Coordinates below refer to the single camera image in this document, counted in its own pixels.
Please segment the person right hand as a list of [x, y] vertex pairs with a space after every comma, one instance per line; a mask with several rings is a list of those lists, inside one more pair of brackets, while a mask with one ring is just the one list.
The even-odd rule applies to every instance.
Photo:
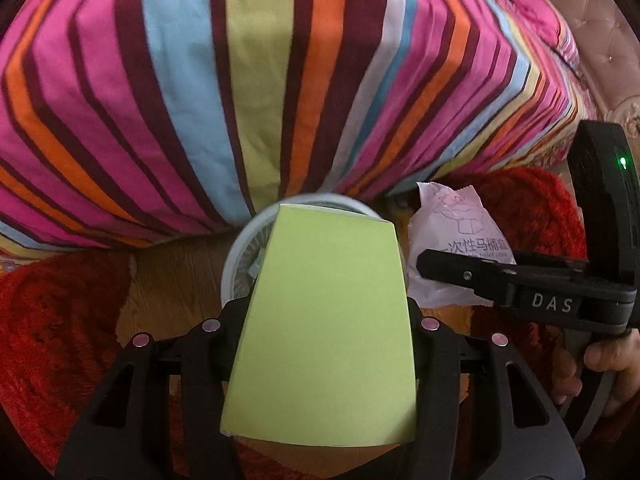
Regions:
[[[590, 344], [584, 365], [593, 372], [614, 373], [614, 386], [602, 412], [604, 417], [614, 415], [639, 392], [639, 331], [634, 328], [626, 336]], [[551, 397], [557, 404], [563, 404], [581, 391], [577, 363], [559, 344], [552, 358]]]

